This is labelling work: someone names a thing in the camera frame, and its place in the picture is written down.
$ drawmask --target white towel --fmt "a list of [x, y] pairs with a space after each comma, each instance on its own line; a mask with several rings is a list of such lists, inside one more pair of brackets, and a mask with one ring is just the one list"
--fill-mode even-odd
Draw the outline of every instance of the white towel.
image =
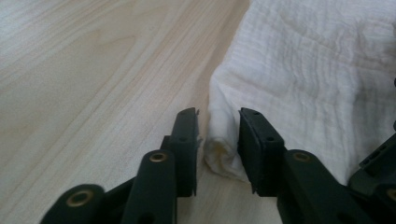
[[251, 1], [210, 81], [207, 164], [247, 180], [236, 152], [247, 107], [345, 184], [394, 133], [395, 26], [394, 0]]

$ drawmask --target black plastic part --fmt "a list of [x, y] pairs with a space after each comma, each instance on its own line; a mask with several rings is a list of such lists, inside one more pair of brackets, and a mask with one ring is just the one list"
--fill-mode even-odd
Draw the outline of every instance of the black plastic part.
[[370, 197], [381, 184], [396, 184], [396, 134], [360, 163], [348, 186]]
[[378, 223], [396, 221], [396, 185], [383, 184], [370, 197], [370, 205], [375, 209]]
[[104, 223], [116, 224], [120, 223], [124, 213], [125, 204], [129, 198], [132, 186], [134, 185], [134, 178], [115, 187], [105, 194], [104, 202], [102, 203], [102, 211], [104, 212]]
[[176, 158], [177, 197], [196, 194], [198, 134], [197, 113], [189, 108], [177, 114], [172, 134], [163, 139], [161, 149], [172, 151]]
[[176, 211], [175, 157], [168, 150], [151, 151], [134, 178], [121, 223], [174, 224]]
[[284, 157], [283, 176], [304, 215], [304, 223], [374, 223], [315, 155], [290, 150]]
[[64, 193], [44, 216], [41, 224], [93, 224], [101, 221], [104, 190], [97, 185], [79, 185]]
[[277, 194], [276, 206], [283, 223], [304, 224], [303, 213], [286, 183]]
[[274, 197], [279, 190], [285, 143], [261, 113], [242, 108], [240, 116], [238, 153], [253, 193]]

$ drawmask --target wood grain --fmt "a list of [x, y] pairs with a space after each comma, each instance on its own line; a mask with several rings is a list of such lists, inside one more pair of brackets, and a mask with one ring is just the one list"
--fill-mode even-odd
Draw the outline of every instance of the wood grain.
[[[38, 223], [60, 194], [112, 189], [201, 109], [248, 0], [0, 2], [0, 223]], [[179, 223], [257, 223], [274, 200], [212, 174]]]

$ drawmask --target towel fold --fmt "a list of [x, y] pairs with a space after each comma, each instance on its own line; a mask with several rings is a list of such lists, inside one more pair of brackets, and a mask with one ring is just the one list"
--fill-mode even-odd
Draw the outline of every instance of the towel fold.
[[236, 152], [247, 107], [345, 184], [394, 133], [395, 11], [389, 0], [251, 1], [210, 81], [206, 163], [247, 180]]

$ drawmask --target light wood surface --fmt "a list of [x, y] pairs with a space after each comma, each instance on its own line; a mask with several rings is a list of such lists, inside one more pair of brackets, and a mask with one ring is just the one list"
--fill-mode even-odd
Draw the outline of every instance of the light wood surface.
[[[248, 0], [1, 1], [0, 223], [38, 223], [66, 190], [112, 189], [201, 110]], [[276, 199], [211, 173], [178, 223], [276, 223]]]

